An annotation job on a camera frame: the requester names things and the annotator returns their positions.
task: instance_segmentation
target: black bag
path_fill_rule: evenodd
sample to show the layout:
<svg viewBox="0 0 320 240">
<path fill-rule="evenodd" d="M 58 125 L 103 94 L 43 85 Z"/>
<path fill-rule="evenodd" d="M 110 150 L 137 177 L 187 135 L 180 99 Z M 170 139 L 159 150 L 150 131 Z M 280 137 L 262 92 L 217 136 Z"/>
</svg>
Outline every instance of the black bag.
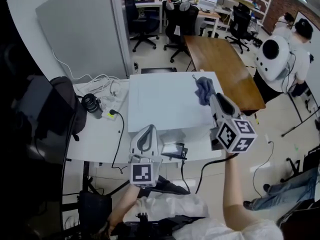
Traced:
<svg viewBox="0 0 320 240">
<path fill-rule="evenodd" d="M 62 96 L 62 98 L 69 104 L 75 111 L 74 125 L 72 129 L 72 135 L 78 142 L 77 136 L 86 126 L 87 110 L 82 106 L 81 102 L 74 91 L 74 87 L 70 79 L 66 76 L 59 76 L 50 81 L 52 86 Z"/>
</svg>

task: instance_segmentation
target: floor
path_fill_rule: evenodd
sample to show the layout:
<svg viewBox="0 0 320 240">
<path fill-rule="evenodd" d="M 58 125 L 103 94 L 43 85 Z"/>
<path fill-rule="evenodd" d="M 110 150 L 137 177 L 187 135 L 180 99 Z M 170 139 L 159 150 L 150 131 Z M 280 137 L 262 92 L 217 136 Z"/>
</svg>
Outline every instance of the floor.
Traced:
<svg viewBox="0 0 320 240">
<path fill-rule="evenodd" d="M 226 33 L 224 30 L 218 30 L 219 38 L 224 38 Z M 258 38 L 265 40 L 268 35 L 261 30 Z M 157 67 L 175 67 L 178 72 L 186 71 L 191 59 L 184 53 L 180 53 L 175 59 L 174 63 L 170 63 L 170 56 L 175 52 L 173 49 L 168 48 L 163 50 L 163 46 L 166 44 L 165 34 L 160 35 L 159 40 L 154 40 L 157 45 L 156 50 L 152 49 L 152 46 L 147 43 L 142 43 L 135 53 L 132 53 L 133 60 L 138 63 L 140 73 L 141 68 L 157 68 Z M 243 60 L 246 66 L 254 66 L 254 56 L 257 48 L 249 44 L 250 51 L 244 51 L 240 54 L 240 49 L 234 47 L 239 53 L 239 56 Z M 253 75 L 255 68 L 248 67 L 249 72 Z M 302 115 L 302 118 L 306 118 L 309 112 L 305 109 L 303 100 L 300 97 L 295 99 L 295 103 Z M 276 99 L 272 100 L 266 105 L 266 109 L 257 112 L 257 124 L 253 116 L 248 118 L 257 134 L 258 138 L 255 141 L 253 147 L 249 152 L 241 154 L 237 157 L 240 170 L 240 178 L 242 184 L 243 197 L 245 200 L 252 200 L 259 197 L 254 190 L 253 186 L 253 174 L 255 169 L 265 163 L 270 157 L 273 144 L 267 144 L 265 135 L 268 135 L 270 141 L 274 142 L 273 155 L 263 167 L 261 167 L 254 179 L 254 184 L 257 191 L 264 195 L 263 184 L 276 184 L 279 183 L 281 178 L 286 178 L 291 173 L 291 168 L 286 158 L 290 157 L 293 161 L 297 159 L 303 159 L 303 155 L 309 150 L 316 147 L 319 142 L 319 132 L 316 130 L 314 118 L 309 119 L 302 126 L 298 127 L 285 137 L 281 137 L 281 134 L 290 129 L 292 126 L 299 123 L 299 118 L 294 110 L 294 107 L 288 98 L 288 96 L 282 94 Z M 192 193 L 196 191 L 199 183 L 199 177 L 201 168 L 204 164 L 210 160 L 186 162 L 184 166 L 184 177 L 190 187 Z M 71 172 L 73 165 L 67 164 L 67 171 Z M 199 190 L 199 195 L 206 201 L 210 216 L 216 218 L 221 222 L 224 222 L 222 201 L 223 201 L 223 187 L 224 187 L 224 163 L 214 164 L 208 166 L 204 171 L 204 178 Z M 111 169 L 110 164 L 102 164 L 99 166 L 91 164 L 90 175 L 93 177 L 93 185 L 96 188 L 103 188 L 105 193 L 109 193 L 116 187 L 124 183 L 128 178 L 128 170 L 124 169 L 124 174 L 120 174 L 117 169 Z M 182 182 L 180 169 L 176 164 L 163 164 L 161 173 L 163 177 L 172 181 L 176 185 L 185 187 Z M 73 186 L 69 182 L 64 184 L 63 193 L 70 193 L 73 189 L 70 189 L 66 185 Z M 113 199 L 113 205 L 116 204 L 121 194 L 125 189 L 115 194 Z M 64 203 L 74 202 L 75 195 L 66 196 L 68 199 L 64 199 Z M 285 214 L 293 204 L 286 204 L 272 208 L 269 210 L 255 211 L 254 213 L 264 219 L 270 219 L 276 221 L 283 214 Z M 71 216 L 77 216 L 77 214 L 68 213 L 63 215 L 64 220 Z M 77 221 L 76 218 L 72 218 L 68 221 L 69 224 Z"/>
</svg>

